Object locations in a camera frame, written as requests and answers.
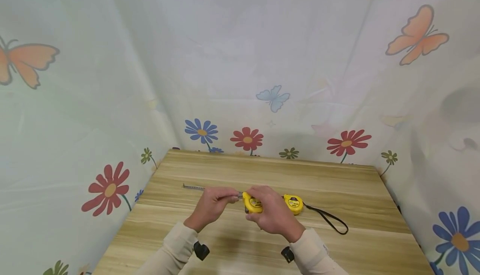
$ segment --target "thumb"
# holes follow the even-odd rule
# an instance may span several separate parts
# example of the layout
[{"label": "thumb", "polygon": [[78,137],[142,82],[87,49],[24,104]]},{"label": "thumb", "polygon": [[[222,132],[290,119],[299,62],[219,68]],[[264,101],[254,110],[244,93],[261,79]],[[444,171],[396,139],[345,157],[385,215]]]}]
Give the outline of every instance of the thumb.
[{"label": "thumb", "polygon": [[223,197],[219,202],[221,202],[223,205],[227,206],[227,204],[233,204],[237,202],[239,198],[237,196],[230,196],[230,197]]},{"label": "thumb", "polygon": [[261,214],[246,214],[245,218],[249,221],[255,222],[258,224]]}]

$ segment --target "hand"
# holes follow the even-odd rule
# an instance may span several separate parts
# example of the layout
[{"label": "hand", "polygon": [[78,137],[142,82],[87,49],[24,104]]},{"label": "hand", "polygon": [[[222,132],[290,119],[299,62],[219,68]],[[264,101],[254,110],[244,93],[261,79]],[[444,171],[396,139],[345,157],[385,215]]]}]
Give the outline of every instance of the hand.
[{"label": "hand", "polygon": [[253,186],[247,193],[262,202],[261,214],[248,214],[247,220],[255,222],[262,230],[282,235],[289,243],[295,243],[305,227],[293,215],[282,196],[268,186]]},{"label": "hand", "polygon": [[206,225],[218,220],[228,203],[239,200],[238,194],[231,187],[207,187],[192,215],[183,224],[196,232],[202,231]]}]

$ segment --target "table surface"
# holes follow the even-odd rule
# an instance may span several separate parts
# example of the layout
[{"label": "table surface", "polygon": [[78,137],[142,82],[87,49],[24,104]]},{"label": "table surface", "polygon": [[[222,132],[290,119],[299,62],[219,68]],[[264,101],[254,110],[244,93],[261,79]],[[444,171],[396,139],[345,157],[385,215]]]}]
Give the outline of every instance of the table surface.
[{"label": "table surface", "polygon": [[[200,191],[183,189],[183,183],[237,190],[269,185],[336,215],[348,224],[348,234],[338,234],[309,209],[297,218],[315,228],[330,256],[350,275],[433,274],[373,167],[172,150],[94,275],[130,275],[161,247],[173,225],[190,215],[201,196]],[[245,220],[241,202],[227,206],[220,219],[199,234],[199,240],[210,254],[203,262],[194,254],[180,274],[300,274],[295,263],[288,264],[280,255],[288,245],[283,237]]]}]

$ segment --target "blue butterfly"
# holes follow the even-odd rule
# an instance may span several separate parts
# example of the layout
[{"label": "blue butterfly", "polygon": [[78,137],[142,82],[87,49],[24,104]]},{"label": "blue butterfly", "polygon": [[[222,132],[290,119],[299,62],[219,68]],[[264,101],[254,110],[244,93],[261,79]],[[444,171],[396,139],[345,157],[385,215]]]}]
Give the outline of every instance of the blue butterfly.
[{"label": "blue butterfly", "polygon": [[274,86],[271,91],[265,89],[260,94],[257,95],[257,99],[262,101],[268,101],[270,109],[272,112],[277,112],[283,106],[283,102],[287,101],[290,98],[289,93],[285,93],[281,96],[278,95],[278,92],[282,88],[281,85]]}]

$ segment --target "person's left hand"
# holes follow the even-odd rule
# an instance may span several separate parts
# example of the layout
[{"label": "person's left hand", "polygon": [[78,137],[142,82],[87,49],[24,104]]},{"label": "person's left hand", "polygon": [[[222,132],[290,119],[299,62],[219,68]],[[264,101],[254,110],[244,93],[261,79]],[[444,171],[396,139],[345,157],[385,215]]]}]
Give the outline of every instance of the person's left hand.
[{"label": "person's left hand", "polygon": [[231,187],[206,187],[192,215],[183,224],[196,232],[218,220],[228,203],[239,200],[238,193]]}]

